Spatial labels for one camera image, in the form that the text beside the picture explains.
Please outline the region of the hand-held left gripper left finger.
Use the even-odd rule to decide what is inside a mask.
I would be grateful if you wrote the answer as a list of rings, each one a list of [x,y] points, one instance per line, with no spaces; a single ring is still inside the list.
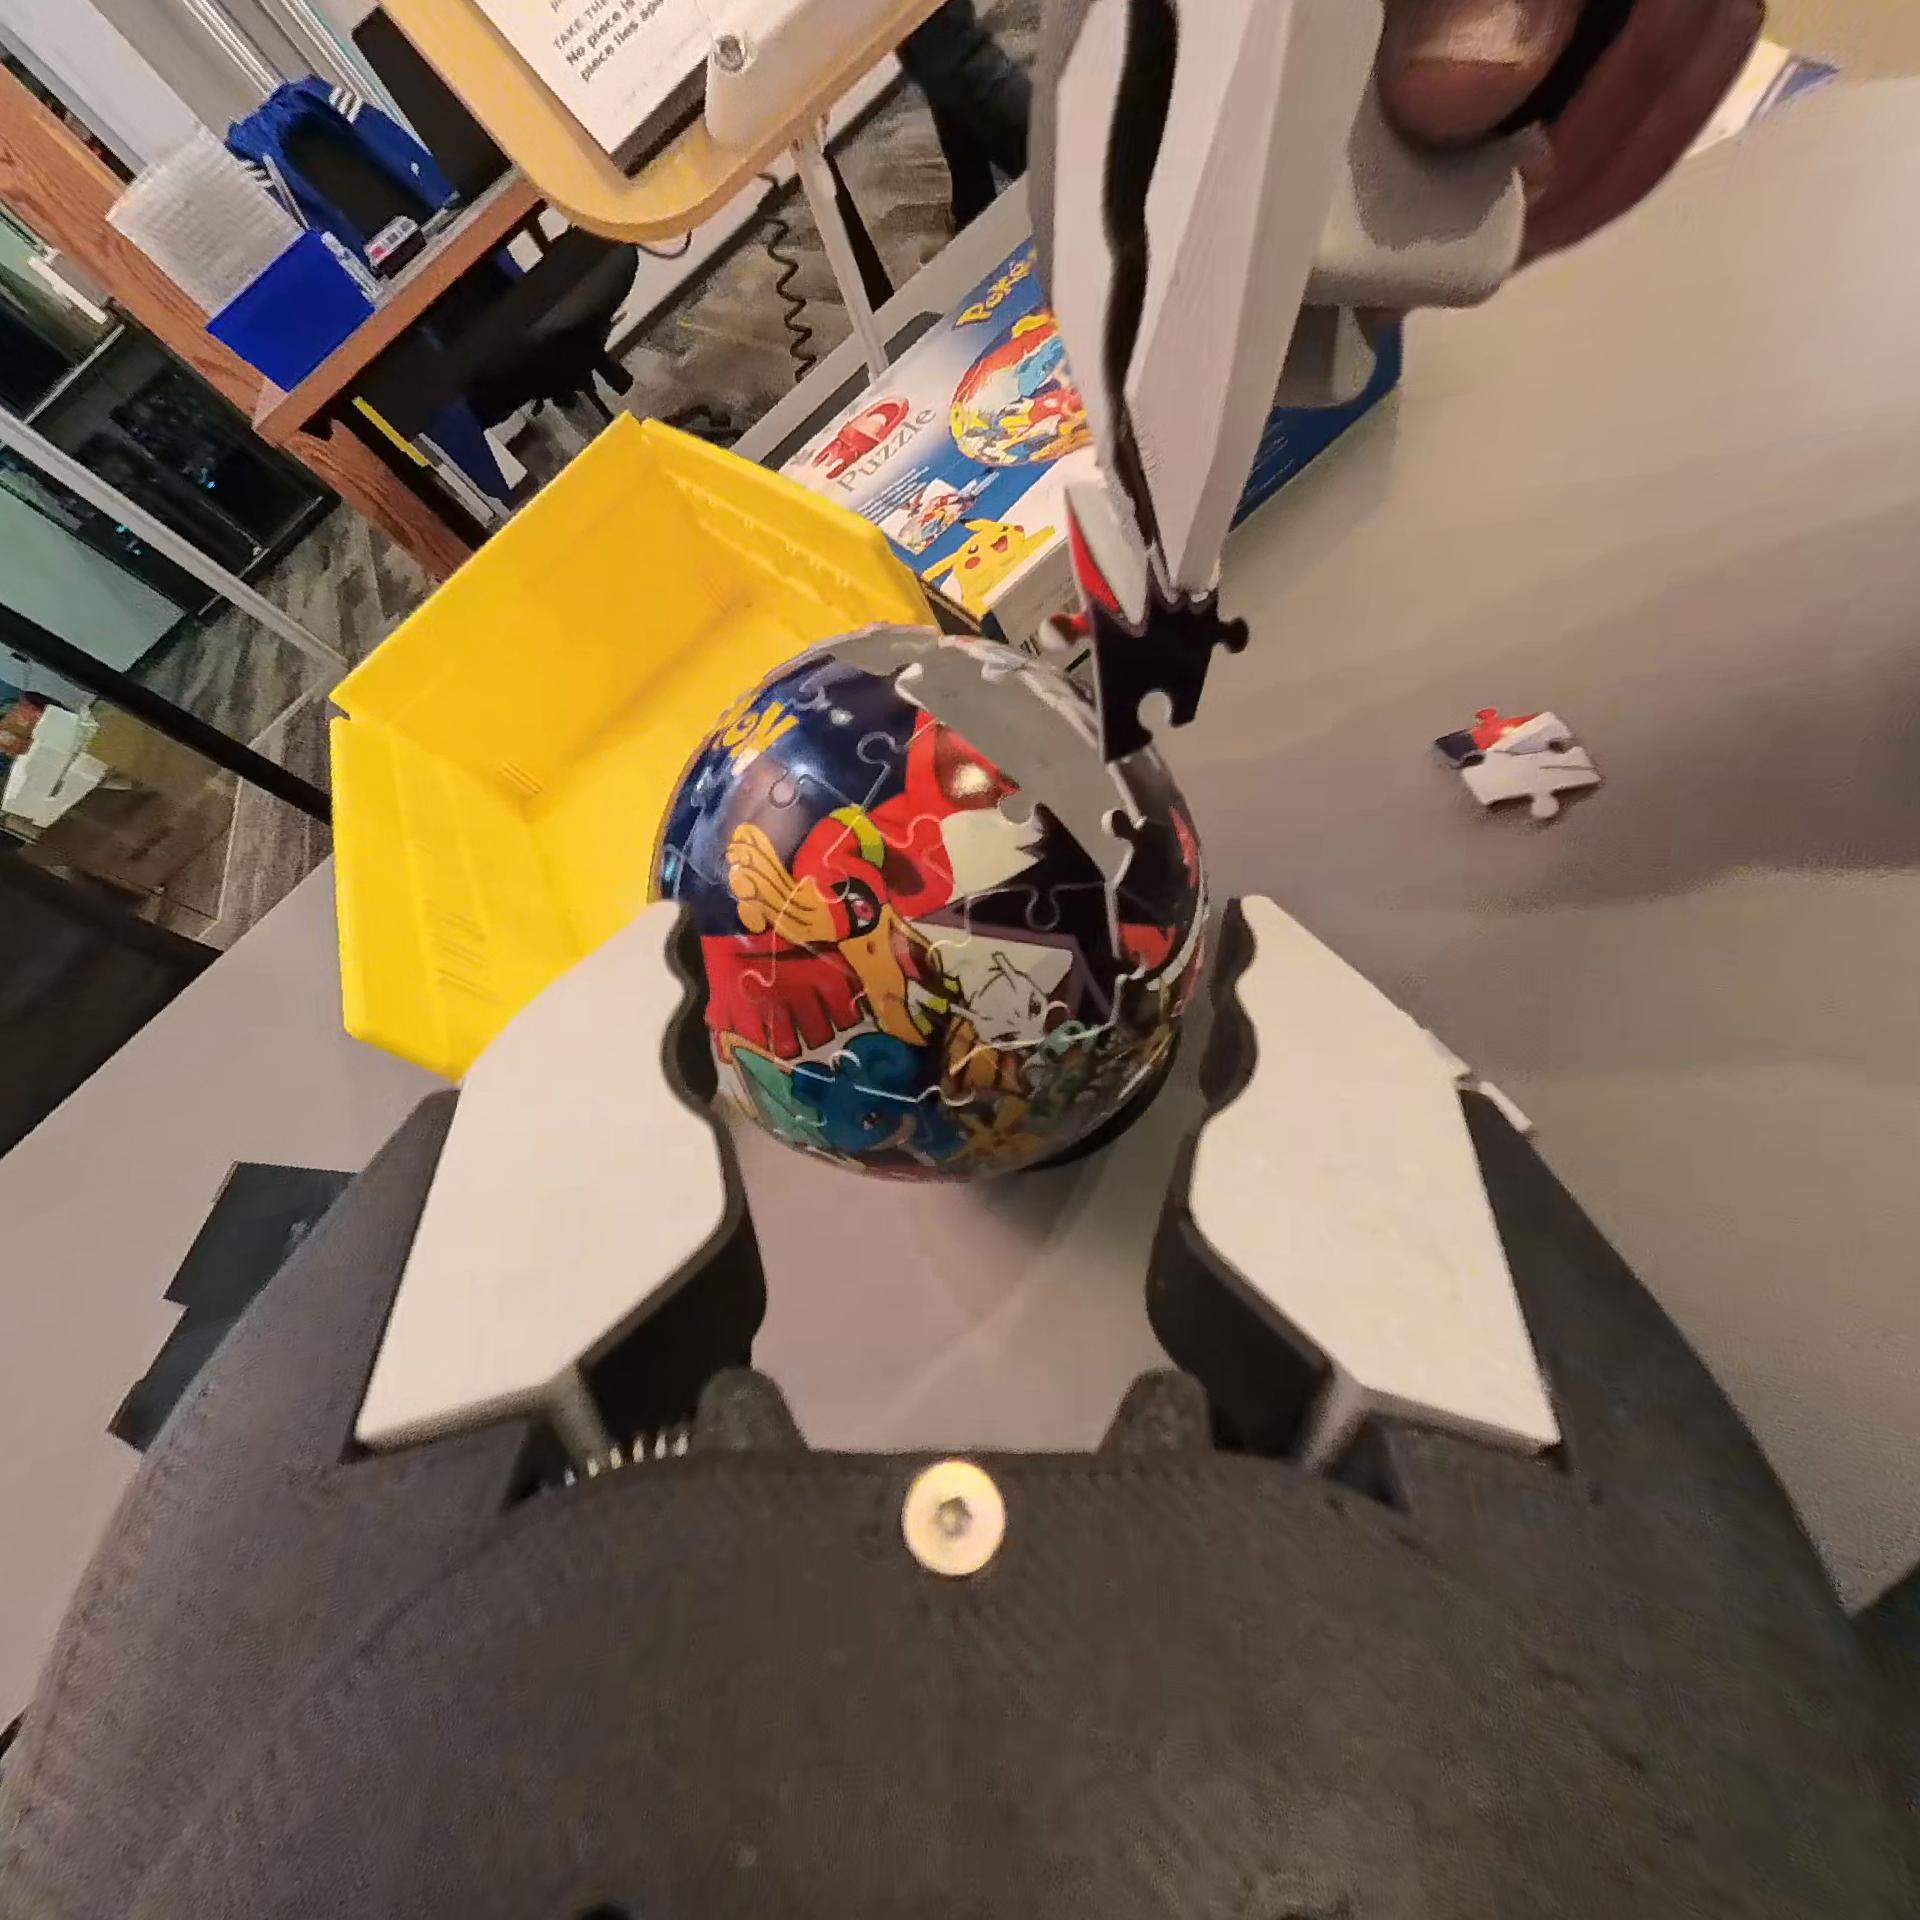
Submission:
[[[530,1421],[566,1456],[615,1456],[751,1363],[766,1281],[698,946],[683,909],[643,908],[463,1074],[358,1446]]]

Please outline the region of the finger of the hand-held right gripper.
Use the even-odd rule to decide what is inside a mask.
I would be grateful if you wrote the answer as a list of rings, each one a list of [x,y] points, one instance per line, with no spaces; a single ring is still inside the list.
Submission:
[[[1149,57],[1136,50],[1136,4],[1047,4],[1032,64],[1027,203],[1042,291],[1082,396],[1095,461],[1116,509],[1147,525],[1142,475],[1123,396],[1146,291],[1138,146]]]
[[[1125,414],[1163,585],[1215,584],[1383,35],[1378,3],[1173,8]]]

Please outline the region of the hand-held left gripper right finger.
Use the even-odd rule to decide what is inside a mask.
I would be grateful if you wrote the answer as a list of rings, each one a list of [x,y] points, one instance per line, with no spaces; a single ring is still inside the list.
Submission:
[[[1146,1274],[1229,1450],[1336,1464],[1387,1420],[1560,1445],[1471,1141],[1468,1072],[1272,901],[1229,902]]]

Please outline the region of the colourful puzzle ball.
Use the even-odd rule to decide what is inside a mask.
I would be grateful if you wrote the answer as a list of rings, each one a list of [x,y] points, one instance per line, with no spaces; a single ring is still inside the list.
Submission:
[[[700,939],[717,1096],[902,1181],[1123,1133],[1176,1059],[1210,934],[1163,757],[1106,761],[1058,667],[908,627],[814,645],[715,722],[654,889]]]

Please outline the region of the dark printed puzzle piece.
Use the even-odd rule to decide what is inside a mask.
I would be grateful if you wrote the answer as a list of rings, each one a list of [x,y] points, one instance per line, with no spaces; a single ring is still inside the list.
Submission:
[[[1120,764],[1156,744],[1142,705],[1163,699],[1163,722],[1187,726],[1214,656],[1240,653],[1250,630],[1245,620],[1221,616],[1215,587],[1165,584],[1158,556],[1101,483],[1069,485],[1062,504],[1091,633],[1100,755]]]

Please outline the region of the red and white puzzle piece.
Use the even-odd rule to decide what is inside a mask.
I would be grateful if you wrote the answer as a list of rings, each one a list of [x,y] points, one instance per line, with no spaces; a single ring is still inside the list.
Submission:
[[[1568,797],[1603,784],[1588,749],[1551,712],[1482,706],[1468,726],[1440,734],[1431,748],[1482,810],[1524,808],[1540,826]]]

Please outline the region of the printed puzzle box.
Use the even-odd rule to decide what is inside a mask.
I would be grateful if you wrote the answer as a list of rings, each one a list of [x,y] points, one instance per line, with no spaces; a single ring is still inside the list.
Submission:
[[[1096,460],[1030,240],[771,464],[879,528],[938,613],[1088,676],[1066,494]]]

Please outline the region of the person's right hand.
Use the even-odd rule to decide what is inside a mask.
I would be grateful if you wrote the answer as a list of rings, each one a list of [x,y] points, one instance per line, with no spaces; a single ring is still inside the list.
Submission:
[[[1762,3],[1389,4],[1378,98],[1411,144],[1511,144],[1524,273],[1621,221],[1675,172],[1764,24]]]

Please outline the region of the yellow plastic bin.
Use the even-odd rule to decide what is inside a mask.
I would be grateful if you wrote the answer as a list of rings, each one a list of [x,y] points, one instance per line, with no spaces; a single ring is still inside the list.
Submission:
[[[458,1081],[646,902],[687,768],[766,753],[759,683],[933,627],[861,517],[618,419],[336,686],[342,1026]]]

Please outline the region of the black office chair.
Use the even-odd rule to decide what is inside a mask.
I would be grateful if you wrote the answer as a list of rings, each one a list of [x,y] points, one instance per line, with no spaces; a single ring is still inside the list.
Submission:
[[[454,417],[495,428],[542,402],[623,396],[612,357],[618,308],[638,280],[632,245],[568,229],[475,317],[429,316],[360,376],[357,400],[405,442],[438,440]]]

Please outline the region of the light wooden rounded tabletop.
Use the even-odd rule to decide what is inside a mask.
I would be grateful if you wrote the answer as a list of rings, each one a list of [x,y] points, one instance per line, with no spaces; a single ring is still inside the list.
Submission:
[[[620,243],[691,234],[732,203],[800,138],[820,130],[838,100],[935,12],[933,3],[771,4],[775,50],[762,50],[739,8],[720,8],[702,46],[734,35],[743,76],[726,91],[748,104],[712,109],[677,134],[645,170],[626,177],[563,106],[480,4],[396,3],[392,24],[509,156],[535,194],[571,225]]]

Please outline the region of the blue jacket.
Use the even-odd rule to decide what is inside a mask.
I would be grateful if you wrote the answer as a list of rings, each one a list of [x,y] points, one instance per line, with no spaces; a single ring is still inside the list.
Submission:
[[[461,198],[410,129],[319,78],[280,82],[228,123],[223,144],[303,227],[351,250],[396,220],[422,227]]]

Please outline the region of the blue plastic bin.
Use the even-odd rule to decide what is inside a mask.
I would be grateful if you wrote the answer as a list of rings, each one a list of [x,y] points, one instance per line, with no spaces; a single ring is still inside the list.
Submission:
[[[205,322],[205,334],[291,393],[378,310],[378,280],[330,232],[299,237]]]

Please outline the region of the clear plastic container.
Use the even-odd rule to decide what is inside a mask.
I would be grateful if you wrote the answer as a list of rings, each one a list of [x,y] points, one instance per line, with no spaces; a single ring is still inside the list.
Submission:
[[[238,300],[303,232],[205,129],[192,129],[149,162],[106,220],[205,317]]]

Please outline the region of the brown wooden desk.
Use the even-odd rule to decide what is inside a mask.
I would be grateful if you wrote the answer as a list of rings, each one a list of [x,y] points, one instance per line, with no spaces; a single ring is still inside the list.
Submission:
[[[125,185],[79,132],[4,74],[4,213],[71,254],[115,306],[245,411],[260,442],[322,480],[431,580],[458,572],[490,540],[501,514],[484,504],[467,505],[463,492],[446,485],[436,440],[402,440],[355,396],[360,376],[386,350],[536,218],[542,201],[530,182],[507,172],[477,203],[459,210],[420,258],[374,294],[374,316],[293,390],[278,390],[213,340],[208,317],[107,227],[106,213]]]

